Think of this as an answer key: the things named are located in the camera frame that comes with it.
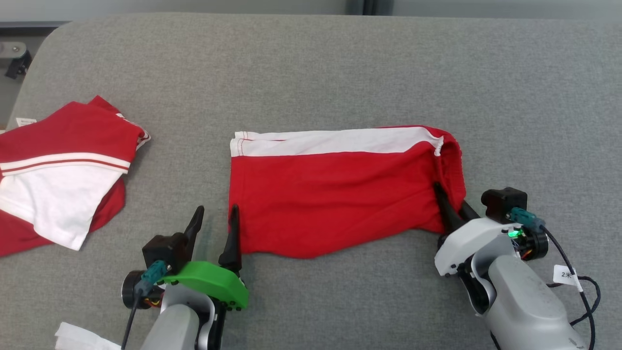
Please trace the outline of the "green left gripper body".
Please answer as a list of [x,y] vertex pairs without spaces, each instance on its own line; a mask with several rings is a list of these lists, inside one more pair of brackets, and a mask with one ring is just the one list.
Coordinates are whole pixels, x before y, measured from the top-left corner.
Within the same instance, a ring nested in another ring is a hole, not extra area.
[[234,272],[206,261],[188,262],[179,273],[162,278],[165,284],[182,284],[206,296],[229,304],[233,309],[245,309],[249,290]]

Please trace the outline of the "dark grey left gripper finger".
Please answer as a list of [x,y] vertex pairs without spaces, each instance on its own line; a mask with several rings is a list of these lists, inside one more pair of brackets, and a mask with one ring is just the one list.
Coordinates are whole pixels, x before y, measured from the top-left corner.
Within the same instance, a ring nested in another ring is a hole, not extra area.
[[196,208],[193,217],[184,231],[184,253],[183,266],[192,260],[193,251],[195,249],[196,236],[202,228],[204,221],[204,206],[200,205]]
[[233,273],[240,273],[242,269],[242,248],[240,239],[240,210],[237,204],[233,204],[228,218],[227,240],[224,251],[218,259],[220,267]]

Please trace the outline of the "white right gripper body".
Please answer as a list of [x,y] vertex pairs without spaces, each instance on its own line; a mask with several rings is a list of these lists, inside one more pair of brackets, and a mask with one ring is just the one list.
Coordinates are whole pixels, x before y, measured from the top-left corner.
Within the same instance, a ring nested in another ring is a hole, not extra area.
[[510,233],[518,224],[500,224],[489,218],[474,219],[451,233],[434,257],[439,275],[455,275],[460,264],[469,266],[473,278],[511,278],[519,270]]

